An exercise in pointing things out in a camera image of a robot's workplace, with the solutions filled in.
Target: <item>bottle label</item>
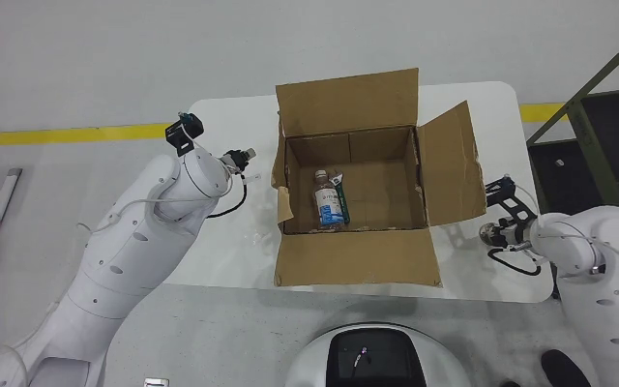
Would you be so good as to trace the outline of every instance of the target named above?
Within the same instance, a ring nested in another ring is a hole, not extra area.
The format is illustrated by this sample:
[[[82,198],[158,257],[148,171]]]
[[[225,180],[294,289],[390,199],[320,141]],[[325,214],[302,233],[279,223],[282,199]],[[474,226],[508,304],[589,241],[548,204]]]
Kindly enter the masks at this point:
[[[327,225],[333,223],[343,223],[344,217],[339,206],[338,193],[334,189],[325,188],[315,192],[316,203],[318,204],[318,215],[320,224]]]

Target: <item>black cable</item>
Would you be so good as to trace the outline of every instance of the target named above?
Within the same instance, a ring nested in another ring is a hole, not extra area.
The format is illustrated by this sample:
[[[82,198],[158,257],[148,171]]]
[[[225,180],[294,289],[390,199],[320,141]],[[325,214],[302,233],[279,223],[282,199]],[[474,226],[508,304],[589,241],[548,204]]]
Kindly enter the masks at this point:
[[[241,201],[239,201],[239,204],[235,205],[234,207],[230,208],[229,210],[225,210],[225,211],[220,212],[218,214],[209,215],[208,217],[206,217],[206,219],[222,217],[224,215],[227,215],[227,214],[231,213],[232,211],[237,210],[239,207],[241,207],[241,205],[243,205],[243,203],[245,202],[245,199],[248,197],[248,185],[245,183],[245,176],[243,176],[243,174],[241,174],[241,181],[243,182],[243,198],[241,199]]]
[[[519,267],[516,267],[510,263],[507,263],[506,261],[504,261],[503,259],[499,258],[498,256],[496,256],[496,253],[501,253],[505,250],[503,249],[492,249],[489,252],[487,252],[487,256],[490,257],[490,259],[494,260],[495,262],[499,262],[502,265],[505,265],[507,267],[509,267],[512,270],[515,270],[517,272],[519,272],[520,274],[524,274],[525,276],[531,276],[531,277],[535,277],[538,276],[540,273],[542,273],[542,266],[538,266],[537,269],[535,269],[534,272],[527,272],[526,270],[520,269]]]

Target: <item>metal bar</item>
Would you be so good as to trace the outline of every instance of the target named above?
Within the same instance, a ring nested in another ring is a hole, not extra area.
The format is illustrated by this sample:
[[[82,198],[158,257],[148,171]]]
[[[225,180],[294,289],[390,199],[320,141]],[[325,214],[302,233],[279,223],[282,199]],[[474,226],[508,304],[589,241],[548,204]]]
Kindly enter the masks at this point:
[[[602,201],[604,204],[619,205],[617,179],[580,101],[573,101],[569,106],[568,118]]]
[[[554,124],[556,124],[557,121],[561,119],[561,117],[568,113],[571,105],[579,103],[583,97],[589,94],[589,92],[591,92],[591,90],[593,90],[597,85],[599,85],[600,82],[604,80],[604,78],[606,78],[610,73],[612,73],[612,71],[615,70],[617,66],[619,66],[619,53],[613,56],[612,59],[610,59],[610,61],[606,63],[606,65],[602,67],[602,69],[599,70],[597,74],[593,75],[593,77],[589,79],[589,81],[585,83],[585,85],[582,86],[582,88],[578,90],[576,94],[574,94],[574,96],[570,98],[569,101],[567,101],[559,110],[557,110],[557,112],[554,113],[554,115],[550,117],[550,119],[545,124],[543,124],[541,128],[539,128],[535,133],[533,133],[533,135],[531,135],[526,141],[526,146],[533,145],[535,141],[540,139],[541,136],[548,132],[548,130],[552,128]]]
[[[538,176],[538,171],[533,164],[533,159],[531,159],[531,155],[529,155],[529,163],[531,164],[531,171],[533,172],[533,185],[535,187],[536,197],[538,199],[538,207],[540,209],[540,214],[546,214],[550,211],[548,208],[548,200],[545,198],[544,188],[542,187],[542,183],[540,182],[540,177]]]

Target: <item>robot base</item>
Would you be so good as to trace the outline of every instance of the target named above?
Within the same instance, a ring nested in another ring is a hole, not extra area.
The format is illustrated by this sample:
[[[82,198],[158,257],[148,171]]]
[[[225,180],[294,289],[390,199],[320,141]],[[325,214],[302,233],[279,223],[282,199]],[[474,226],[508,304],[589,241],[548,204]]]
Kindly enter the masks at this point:
[[[462,364],[441,343],[414,329],[385,323],[343,326],[310,342],[293,361],[285,386],[381,383],[471,386]]]

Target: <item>white table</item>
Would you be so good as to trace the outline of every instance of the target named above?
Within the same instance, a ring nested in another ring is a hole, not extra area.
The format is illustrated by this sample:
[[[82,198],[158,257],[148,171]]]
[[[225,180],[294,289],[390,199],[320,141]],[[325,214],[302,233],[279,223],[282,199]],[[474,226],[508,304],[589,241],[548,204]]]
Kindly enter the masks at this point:
[[[511,86],[503,82],[421,86],[418,124],[464,100],[471,111],[485,182],[509,173],[533,193],[516,92]],[[271,188],[270,177],[278,144],[277,111],[275,96],[202,100],[190,109],[205,127],[205,134],[197,140],[202,146],[214,155],[252,147],[257,157],[246,174],[259,172],[262,178],[248,185],[248,199],[239,210],[206,221],[167,283],[523,303],[540,302],[549,296],[552,278],[547,263],[540,276],[528,277],[486,256],[478,231],[482,224],[508,216],[498,206],[477,219],[430,228],[443,287],[402,283],[275,287],[280,231],[276,225],[276,191]],[[241,194],[238,184],[218,208],[233,206]],[[518,197],[534,208],[524,194]],[[515,265],[532,268],[523,253],[503,256]]]

